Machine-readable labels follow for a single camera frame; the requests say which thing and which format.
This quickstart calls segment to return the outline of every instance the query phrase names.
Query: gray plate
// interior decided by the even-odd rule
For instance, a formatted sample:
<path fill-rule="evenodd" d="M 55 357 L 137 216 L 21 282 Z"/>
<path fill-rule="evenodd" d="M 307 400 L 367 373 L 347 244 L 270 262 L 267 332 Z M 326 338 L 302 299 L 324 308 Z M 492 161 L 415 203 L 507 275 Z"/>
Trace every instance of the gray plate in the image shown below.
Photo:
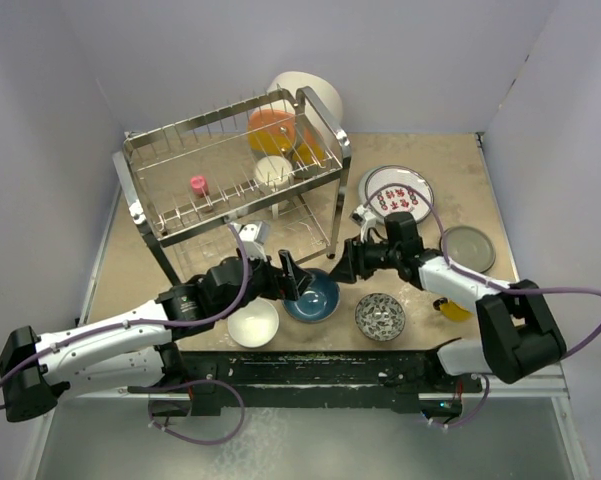
<path fill-rule="evenodd" d="M 462 225 L 452 227 L 445 232 L 447 252 L 460 265 L 476 272 L 486 272 L 496 261 L 493 243 L 477 228 Z"/>

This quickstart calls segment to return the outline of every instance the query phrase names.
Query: white cup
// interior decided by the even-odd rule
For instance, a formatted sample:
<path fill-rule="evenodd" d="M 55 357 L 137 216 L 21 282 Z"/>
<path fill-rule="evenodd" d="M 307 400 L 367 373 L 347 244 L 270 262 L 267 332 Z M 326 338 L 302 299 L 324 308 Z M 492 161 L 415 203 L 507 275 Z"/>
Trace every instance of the white cup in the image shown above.
<path fill-rule="evenodd" d="M 293 166 L 284 157 L 269 155 L 258 160 L 254 177 L 260 190 L 270 195 L 293 185 Z M 278 218 L 279 209 L 284 208 L 286 204 L 287 201 L 283 200 L 271 206 L 274 220 Z"/>

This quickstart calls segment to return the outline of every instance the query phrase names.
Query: gray floor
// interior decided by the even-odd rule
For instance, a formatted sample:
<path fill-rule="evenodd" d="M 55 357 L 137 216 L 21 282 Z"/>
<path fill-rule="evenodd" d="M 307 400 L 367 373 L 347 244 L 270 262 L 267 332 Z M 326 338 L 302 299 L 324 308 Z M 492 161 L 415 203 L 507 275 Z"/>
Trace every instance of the gray floor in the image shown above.
<path fill-rule="evenodd" d="M 176 427 L 213 438 L 238 418 Z M 381 410 L 250 409 L 243 431 L 201 447 L 147 428 L 146 400 L 78 399 L 58 409 L 39 480 L 571 479 L 550 399 L 490 399 L 443 433 Z"/>

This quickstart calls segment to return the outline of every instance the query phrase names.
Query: white bowl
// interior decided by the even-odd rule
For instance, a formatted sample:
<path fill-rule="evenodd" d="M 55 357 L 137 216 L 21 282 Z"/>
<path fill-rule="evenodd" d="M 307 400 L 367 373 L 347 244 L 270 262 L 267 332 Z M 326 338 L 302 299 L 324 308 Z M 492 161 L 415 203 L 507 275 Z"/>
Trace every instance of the white bowl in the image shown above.
<path fill-rule="evenodd" d="M 280 318 L 271 303 L 256 298 L 246 307 L 229 315 L 227 322 L 229 335 L 234 342 L 243 347 L 258 348 L 275 337 Z"/>

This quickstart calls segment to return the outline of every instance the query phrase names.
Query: dish rack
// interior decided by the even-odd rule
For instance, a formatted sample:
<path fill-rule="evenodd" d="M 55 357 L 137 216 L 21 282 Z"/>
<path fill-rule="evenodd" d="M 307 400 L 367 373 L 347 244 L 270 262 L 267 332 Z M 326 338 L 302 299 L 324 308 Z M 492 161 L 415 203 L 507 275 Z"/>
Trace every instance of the dish rack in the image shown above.
<path fill-rule="evenodd" d="M 274 104 L 293 111 L 283 119 L 269 115 L 270 123 L 255 128 L 249 124 L 253 115 L 267 117 L 266 109 L 273 114 Z M 331 138 L 318 133 L 309 109 Z M 272 190 L 256 180 L 254 171 L 259 160 L 274 154 L 286 158 L 292 169 L 267 179 L 275 183 Z M 131 218 L 174 285 L 235 255 L 231 233 L 217 228 L 231 221 L 267 222 L 271 233 L 265 248 L 273 258 L 283 248 L 299 263 L 335 254 L 351 148 L 310 87 L 298 89 L 295 98 L 279 88 L 130 136 L 113 161 Z M 191 188 L 189 179 L 197 175 L 206 178 L 207 192 L 196 194 Z M 269 207 L 285 200 L 274 219 Z"/>

